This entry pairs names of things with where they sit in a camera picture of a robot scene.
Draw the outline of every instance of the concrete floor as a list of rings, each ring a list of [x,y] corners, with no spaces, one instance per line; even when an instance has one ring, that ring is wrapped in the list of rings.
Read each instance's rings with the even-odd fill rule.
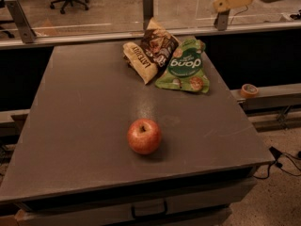
[[[69,34],[108,33],[140,31],[143,27],[141,0],[90,0],[89,11],[80,6],[66,8],[66,14],[59,13],[59,6],[50,9],[53,0],[20,0],[29,23],[38,36],[59,36]],[[154,14],[166,28],[188,28],[213,26],[216,13],[212,10],[213,0],[154,0]],[[286,0],[277,4],[264,4],[255,0],[248,11],[238,14],[233,24],[272,23],[281,20],[283,15],[296,13],[301,0]],[[244,10],[237,8],[233,15]],[[5,9],[0,11],[0,20],[9,18]],[[275,146],[284,153],[296,155],[301,151],[301,127],[259,132],[267,149]],[[283,168],[293,173],[293,165],[281,159]],[[0,172],[5,173],[6,163]],[[260,168],[256,175],[264,176],[266,168]],[[276,167],[271,175],[258,184],[238,203],[231,206],[233,214],[223,226],[299,226],[301,225],[301,181],[300,177],[290,176]]]

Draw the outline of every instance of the orange roll of tape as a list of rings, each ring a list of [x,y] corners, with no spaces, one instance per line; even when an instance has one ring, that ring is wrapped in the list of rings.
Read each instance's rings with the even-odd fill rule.
[[[244,84],[241,89],[241,95],[244,98],[253,98],[258,94],[258,89],[251,84]]]

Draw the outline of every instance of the drawer handle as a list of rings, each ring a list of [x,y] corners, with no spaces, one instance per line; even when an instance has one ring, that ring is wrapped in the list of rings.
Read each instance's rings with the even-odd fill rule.
[[[166,201],[164,201],[164,211],[163,212],[160,212],[160,213],[157,213],[157,214],[151,214],[151,215],[144,215],[144,216],[137,216],[136,214],[135,214],[135,207],[134,206],[132,206],[132,217],[134,218],[134,219],[139,219],[139,220],[141,220],[141,219],[148,219],[148,218],[155,218],[155,217],[161,217],[161,216],[164,216],[166,213],[167,213],[167,202]]]

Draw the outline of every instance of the apple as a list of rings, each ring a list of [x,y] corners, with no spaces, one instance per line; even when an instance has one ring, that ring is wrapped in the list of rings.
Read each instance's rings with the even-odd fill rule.
[[[156,151],[161,138],[162,133],[159,125],[146,118],[134,121],[127,133],[129,146],[139,154],[150,154]]]

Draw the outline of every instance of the chip bag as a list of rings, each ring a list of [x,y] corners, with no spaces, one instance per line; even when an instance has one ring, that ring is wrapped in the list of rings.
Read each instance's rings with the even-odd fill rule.
[[[178,40],[152,18],[140,45],[123,44],[123,57],[148,84],[167,65],[178,45]]]
[[[162,89],[178,89],[206,93],[209,80],[206,77],[201,53],[205,43],[195,38],[186,39],[173,53],[166,70],[155,82]]]

